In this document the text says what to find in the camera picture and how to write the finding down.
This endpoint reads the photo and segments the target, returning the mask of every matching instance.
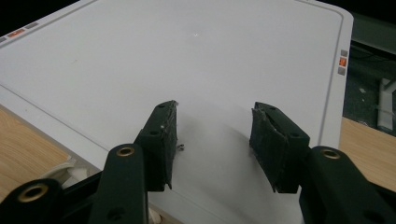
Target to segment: white tray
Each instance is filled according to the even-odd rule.
[[[186,149],[151,203],[184,223],[300,223],[250,152],[251,108],[338,147],[352,20],[311,1],[99,0],[0,48],[0,105],[102,169],[176,100]]]

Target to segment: wooden surface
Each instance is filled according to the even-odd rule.
[[[395,137],[343,119],[340,149],[366,178],[396,191]],[[63,151],[0,109],[0,202],[66,159]]]

